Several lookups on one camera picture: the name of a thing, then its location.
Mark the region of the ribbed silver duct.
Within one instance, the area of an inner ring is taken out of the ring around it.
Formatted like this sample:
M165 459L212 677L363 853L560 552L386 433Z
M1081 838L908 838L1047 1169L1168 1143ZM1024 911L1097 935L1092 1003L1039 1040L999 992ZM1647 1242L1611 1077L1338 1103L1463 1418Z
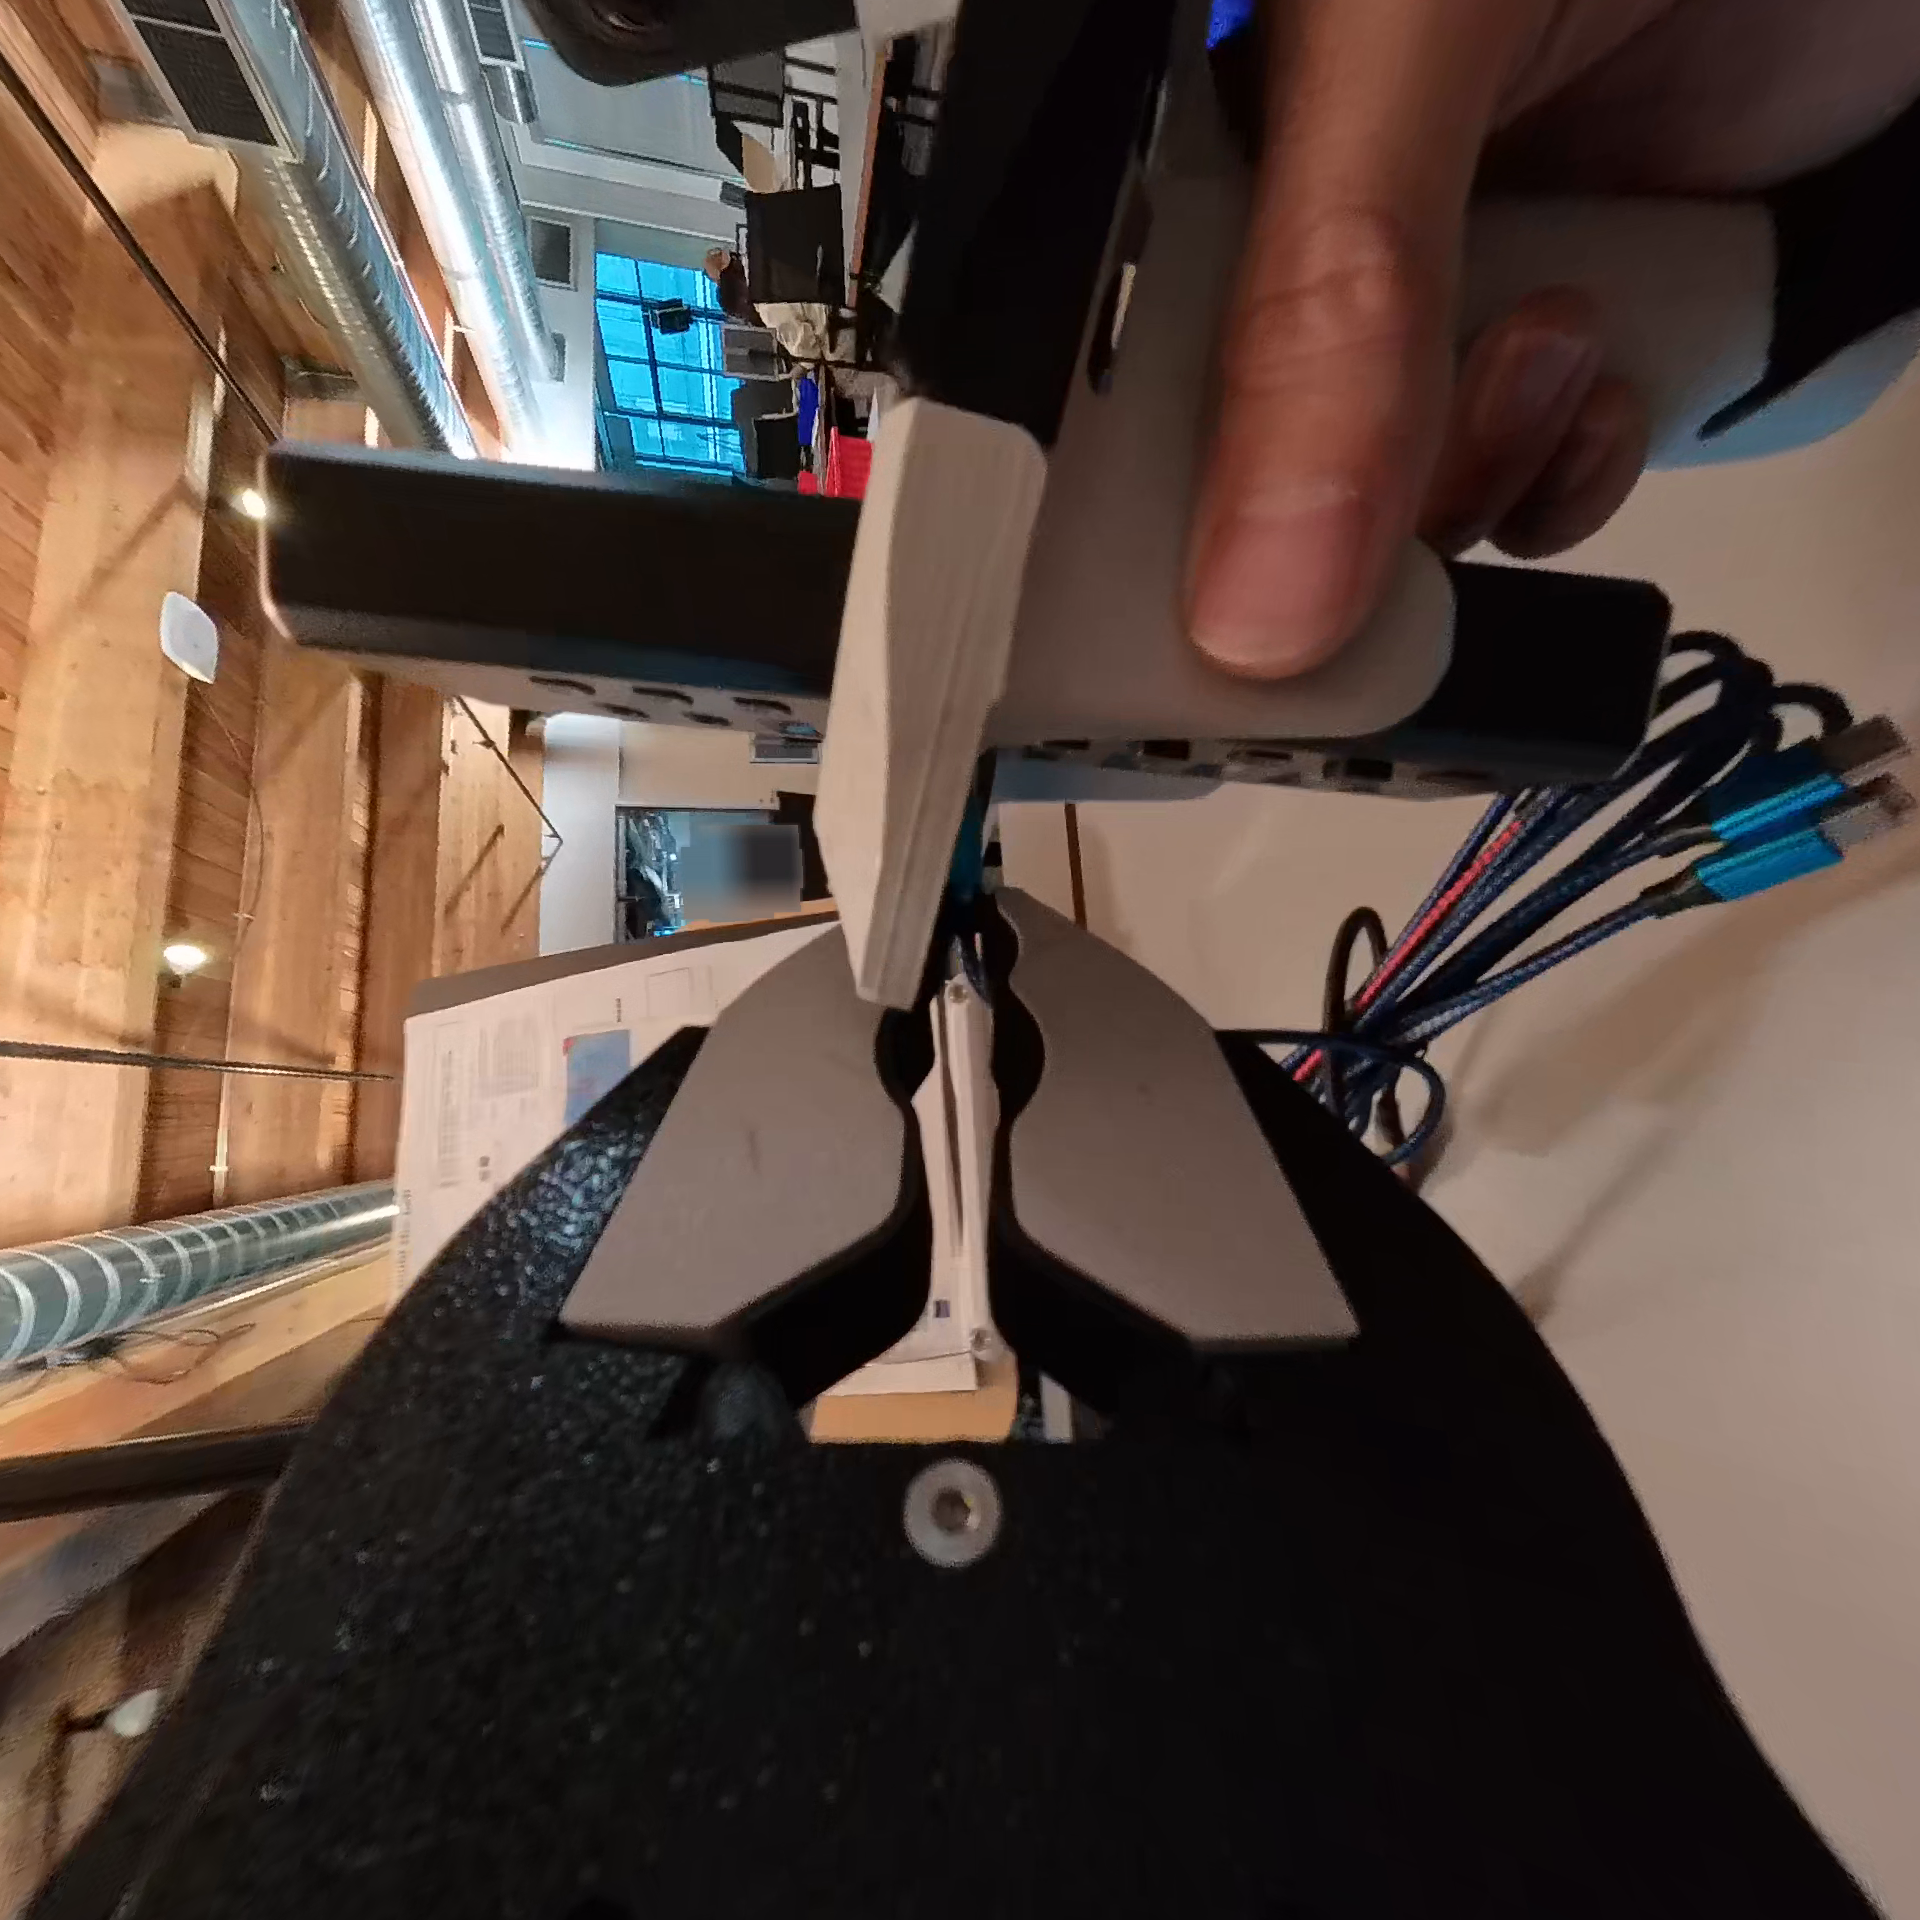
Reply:
M312 165L242 144L238 167L268 214L280 263L327 332L384 437L474 459L467 410L427 332L363 165L351 148Z

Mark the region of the large paned window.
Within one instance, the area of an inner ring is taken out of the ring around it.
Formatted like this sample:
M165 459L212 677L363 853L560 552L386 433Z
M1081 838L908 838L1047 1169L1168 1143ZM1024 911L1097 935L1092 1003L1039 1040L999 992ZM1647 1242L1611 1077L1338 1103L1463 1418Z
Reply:
M596 430L607 471L745 471L722 326L702 269L596 253Z

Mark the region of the large silver ventilation duct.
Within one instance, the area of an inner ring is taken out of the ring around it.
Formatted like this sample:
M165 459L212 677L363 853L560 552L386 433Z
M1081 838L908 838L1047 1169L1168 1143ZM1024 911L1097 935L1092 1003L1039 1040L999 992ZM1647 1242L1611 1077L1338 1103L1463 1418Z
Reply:
M513 459L546 466L559 448L546 394L560 364L471 15L463 4L343 13L502 442Z

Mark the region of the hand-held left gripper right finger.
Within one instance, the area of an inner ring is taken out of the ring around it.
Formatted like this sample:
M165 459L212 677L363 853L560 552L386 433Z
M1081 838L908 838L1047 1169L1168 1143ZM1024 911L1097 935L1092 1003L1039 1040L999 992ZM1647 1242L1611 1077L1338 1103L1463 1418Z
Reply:
M1081 1403L1216 1403L1357 1342L1357 1310L1223 1040L1023 888L981 927L999 1096L987 1301Z

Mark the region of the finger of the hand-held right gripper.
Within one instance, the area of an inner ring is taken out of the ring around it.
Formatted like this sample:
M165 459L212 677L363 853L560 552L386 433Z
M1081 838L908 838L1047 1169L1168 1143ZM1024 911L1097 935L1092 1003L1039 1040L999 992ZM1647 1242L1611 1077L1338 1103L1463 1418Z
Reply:
M931 399L880 421L836 643L815 828L867 1003L926 976L987 718L1008 686L1047 456Z

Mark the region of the person's right hand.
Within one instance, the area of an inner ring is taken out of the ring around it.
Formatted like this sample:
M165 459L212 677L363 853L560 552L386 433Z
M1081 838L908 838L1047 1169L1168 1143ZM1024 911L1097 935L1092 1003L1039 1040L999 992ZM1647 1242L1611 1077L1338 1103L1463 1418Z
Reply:
M1541 562L1647 469L1647 403L1581 294L1530 294L1457 352L1477 181L1741 197L1915 102L1915 4L1275 4L1264 51L1189 557L1189 634L1243 681L1328 660L1404 544Z

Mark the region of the black usb hub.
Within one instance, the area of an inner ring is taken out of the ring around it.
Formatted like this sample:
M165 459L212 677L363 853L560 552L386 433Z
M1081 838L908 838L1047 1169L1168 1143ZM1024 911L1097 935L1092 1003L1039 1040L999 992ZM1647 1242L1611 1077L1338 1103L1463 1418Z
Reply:
M859 504L677 471L592 477L280 442L261 466L261 597L305 650L490 707L826 738ZM1179 780L1382 799L1593 788L1628 768L1670 650L1652 583L1450 563L1452 659L1382 731L1225 731L1149 692L1097 721L1123 645L1092 634L1067 718L1019 713L997 799L1169 799Z

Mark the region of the air vent grille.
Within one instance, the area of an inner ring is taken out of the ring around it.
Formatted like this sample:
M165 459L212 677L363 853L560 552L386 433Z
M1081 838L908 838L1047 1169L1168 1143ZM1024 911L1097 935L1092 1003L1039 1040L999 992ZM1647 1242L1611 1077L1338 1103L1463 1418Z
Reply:
M228 35L221 4L109 4L126 27L182 134L221 148L294 156L263 83Z

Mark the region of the silver insulated duct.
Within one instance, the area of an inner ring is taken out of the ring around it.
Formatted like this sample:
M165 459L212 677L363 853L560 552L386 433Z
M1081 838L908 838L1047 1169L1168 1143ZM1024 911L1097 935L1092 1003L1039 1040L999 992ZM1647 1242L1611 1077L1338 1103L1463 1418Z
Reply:
M351 1185L5 1249L5 1372L357 1255L395 1222L395 1185Z

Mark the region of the black metal rod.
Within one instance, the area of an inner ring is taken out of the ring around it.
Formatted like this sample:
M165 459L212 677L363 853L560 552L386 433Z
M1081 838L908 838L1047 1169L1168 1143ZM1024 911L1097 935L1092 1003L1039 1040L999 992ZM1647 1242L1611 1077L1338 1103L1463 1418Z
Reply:
M327 1071L327 1066L280 1066L252 1060L203 1060L203 1055L165 1055L141 1046L74 1046L74 1044L35 1044L5 1040L5 1062L24 1066L89 1066L89 1071L174 1071L174 1075L221 1075L258 1081L305 1081L305 1083L398 1083L390 1071Z

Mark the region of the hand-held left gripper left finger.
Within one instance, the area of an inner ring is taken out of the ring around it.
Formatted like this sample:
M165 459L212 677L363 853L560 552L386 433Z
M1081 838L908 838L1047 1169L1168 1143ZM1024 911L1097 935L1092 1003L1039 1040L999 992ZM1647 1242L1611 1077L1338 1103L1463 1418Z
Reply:
M844 927L781 957L698 1040L560 1332L757 1366L790 1403L896 1348L931 1293L929 1066L929 1020L854 992Z

